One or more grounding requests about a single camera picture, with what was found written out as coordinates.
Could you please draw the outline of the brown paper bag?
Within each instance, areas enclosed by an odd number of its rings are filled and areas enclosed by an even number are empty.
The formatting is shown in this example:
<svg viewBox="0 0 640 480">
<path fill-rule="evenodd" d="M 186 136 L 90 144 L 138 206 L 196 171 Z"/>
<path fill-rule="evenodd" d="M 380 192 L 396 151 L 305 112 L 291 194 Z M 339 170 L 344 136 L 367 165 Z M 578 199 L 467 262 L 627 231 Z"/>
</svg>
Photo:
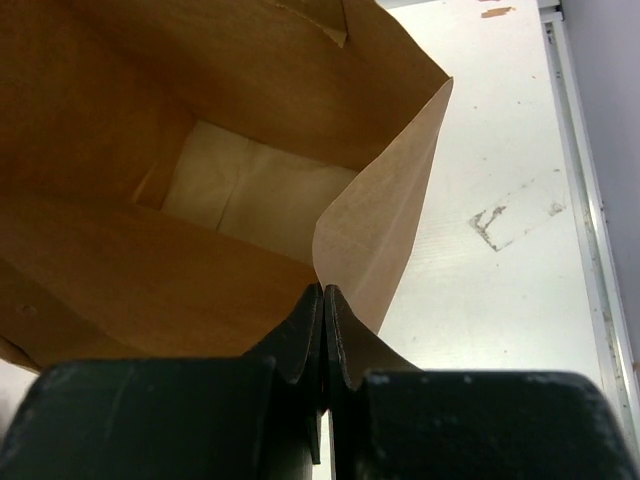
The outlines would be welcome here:
<svg viewBox="0 0 640 480">
<path fill-rule="evenodd" d="M 378 331 L 453 87 L 374 1 L 5 1 L 1 356 L 235 356 L 312 283 Z"/>
</svg>

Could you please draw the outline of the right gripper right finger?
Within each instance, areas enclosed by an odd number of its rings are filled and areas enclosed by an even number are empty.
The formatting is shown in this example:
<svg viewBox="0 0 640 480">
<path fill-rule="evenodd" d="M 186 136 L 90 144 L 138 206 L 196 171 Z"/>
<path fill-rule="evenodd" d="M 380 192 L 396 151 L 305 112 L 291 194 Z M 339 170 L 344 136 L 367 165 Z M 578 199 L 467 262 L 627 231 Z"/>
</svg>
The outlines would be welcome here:
<svg viewBox="0 0 640 480">
<path fill-rule="evenodd" d="M 586 377 L 422 370 L 324 293 L 336 479 L 635 479 L 614 414 Z"/>
</svg>

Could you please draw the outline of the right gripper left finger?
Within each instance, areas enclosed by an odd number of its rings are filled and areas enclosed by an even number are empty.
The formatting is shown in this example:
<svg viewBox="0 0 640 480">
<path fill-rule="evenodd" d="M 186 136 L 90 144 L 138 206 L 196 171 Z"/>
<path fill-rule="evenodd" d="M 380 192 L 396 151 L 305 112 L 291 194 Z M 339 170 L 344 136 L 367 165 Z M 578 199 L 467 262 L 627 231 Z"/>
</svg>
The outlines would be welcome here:
<svg viewBox="0 0 640 480">
<path fill-rule="evenodd" d="M 323 293 L 234 358 L 65 362 L 28 390 L 5 479 L 308 479 L 320 460 Z"/>
</svg>

